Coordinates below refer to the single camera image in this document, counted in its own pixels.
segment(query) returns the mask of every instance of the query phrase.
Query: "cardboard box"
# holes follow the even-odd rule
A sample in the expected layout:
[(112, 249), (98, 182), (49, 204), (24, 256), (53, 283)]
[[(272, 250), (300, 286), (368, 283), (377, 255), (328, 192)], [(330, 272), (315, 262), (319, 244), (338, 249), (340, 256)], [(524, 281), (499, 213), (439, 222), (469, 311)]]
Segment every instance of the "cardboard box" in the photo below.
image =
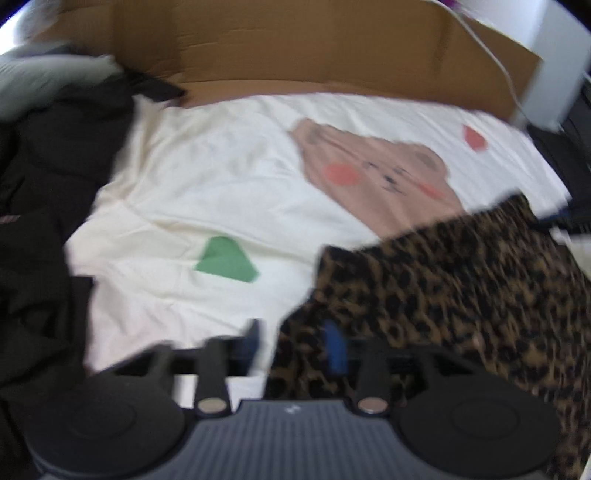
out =
[[(473, 24), (519, 95), (540, 59)], [(350, 92), (430, 100), (509, 119), (498, 66), (423, 0), (64, 0), (42, 38), (166, 77), (203, 104), (255, 93)]]

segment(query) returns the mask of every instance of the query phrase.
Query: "white cable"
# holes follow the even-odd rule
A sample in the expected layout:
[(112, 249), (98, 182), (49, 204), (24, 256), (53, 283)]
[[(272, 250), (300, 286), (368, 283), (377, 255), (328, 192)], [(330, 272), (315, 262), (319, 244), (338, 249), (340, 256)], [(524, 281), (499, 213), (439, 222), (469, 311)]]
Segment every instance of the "white cable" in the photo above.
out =
[(485, 53), (499, 67), (499, 69), (501, 70), (501, 72), (505, 76), (505, 80), (506, 80), (507, 85), (509, 87), (509, 93), (511, 94), (511, 98), (513, 98), (513, 101), (515, 102), (515, 106), (521, 112), (521, 115), (523, 115), (525, 117), (525, 119), (529, 123), (532, 124), (533, 122), (531, 122), (530, 119), (527, 117), (527, 114), (524, 111), (523, 105), (521, 104), (521, 101), (519, 100), (519, 97), (517, 96), (517, 92), (515, 91), (515, 84), (513, 83), (513, 78), (511, 78), (511, 74), (505, 68), (505, 66), (502, 64), (502, 62), (496, 57), (496, 55), (490, 50), (490, 48), (488, 48), (486, 46), (486, 44), (480, 39), (480, 37), (477, 35), (477, 33), (474, 30), (472, 30), (472, 27), (470, 25), (468, 25), (468, 23), (462, 18), (462, 16), (460, 14), (458, 14), (456, 11), (449, 8), (447, 5), (441, 3), (439, 0), (421, 0), (421, 1), (425, 1), (425, 2), (429, 2), (432, 4), (438, 5), (439, 7), (443, 8), (445, 11), (447, 11), (449, 14), (451, 14), (458, 22), (460, 22), (460, 25), (464, 28), (464, 30), (466, 30), (469, 33), (469, 35), (474, 39), (474, 41), (476, 43), (478, 43), (480, 48), (482, 48), (485, 51)]

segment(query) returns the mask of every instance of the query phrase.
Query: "bear face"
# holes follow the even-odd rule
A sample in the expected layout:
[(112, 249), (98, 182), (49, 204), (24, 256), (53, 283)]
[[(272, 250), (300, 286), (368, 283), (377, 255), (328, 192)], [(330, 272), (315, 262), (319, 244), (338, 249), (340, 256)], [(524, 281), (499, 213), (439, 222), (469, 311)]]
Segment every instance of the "bear face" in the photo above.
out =
[(379, 236), (463, 212), (445, 162), (425, 145), (360, 137), (308, 119), (292, 136), (308, 180)]

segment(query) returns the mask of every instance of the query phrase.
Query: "green shape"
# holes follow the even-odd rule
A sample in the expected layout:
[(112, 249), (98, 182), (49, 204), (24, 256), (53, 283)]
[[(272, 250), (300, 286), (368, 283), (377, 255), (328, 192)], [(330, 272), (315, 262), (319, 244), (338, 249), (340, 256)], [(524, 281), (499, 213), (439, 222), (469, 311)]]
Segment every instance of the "green shape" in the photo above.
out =
[(210, 238), (201, 260), (194, 269), (247, 283), (254, 282), (258, 277), (258, 271), (240, 245), (227, 236)]

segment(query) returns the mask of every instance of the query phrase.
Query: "leopard print clothing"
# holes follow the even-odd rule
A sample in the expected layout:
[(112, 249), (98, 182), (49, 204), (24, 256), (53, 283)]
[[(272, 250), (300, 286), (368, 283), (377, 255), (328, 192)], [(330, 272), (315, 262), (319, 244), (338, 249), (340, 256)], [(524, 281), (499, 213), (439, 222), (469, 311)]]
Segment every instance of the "leopard print clothing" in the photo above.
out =
[[(327, 247), (310, 299), (282, 324), (266, 398), (351, 397), (328, 374), (323, 324), (393, 347), (435, 343), (556, 407), (547, 473), (578, 480), (589, 457), (591, 282), (523, 195), (496, 208), (349, 252)], [(412, 396), (412, 378), (392, 378)]]

